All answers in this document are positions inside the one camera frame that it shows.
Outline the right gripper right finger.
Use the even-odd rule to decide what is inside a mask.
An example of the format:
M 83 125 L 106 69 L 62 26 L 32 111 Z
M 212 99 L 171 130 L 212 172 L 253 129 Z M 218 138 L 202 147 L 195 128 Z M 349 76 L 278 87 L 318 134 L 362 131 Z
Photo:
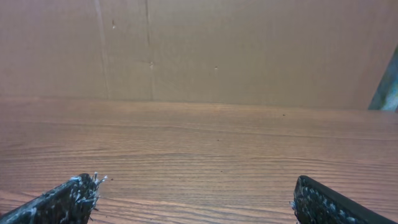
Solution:
M 290 206 L 301 224 L 397 224 L 306 175 L 298 177 Z

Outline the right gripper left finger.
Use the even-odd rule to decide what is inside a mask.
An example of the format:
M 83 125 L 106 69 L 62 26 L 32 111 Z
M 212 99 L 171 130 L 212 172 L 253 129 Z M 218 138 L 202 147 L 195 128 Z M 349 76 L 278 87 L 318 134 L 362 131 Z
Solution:
M 108 177 L 83 173 L 1 216 L 1 224 L 87 224 Z

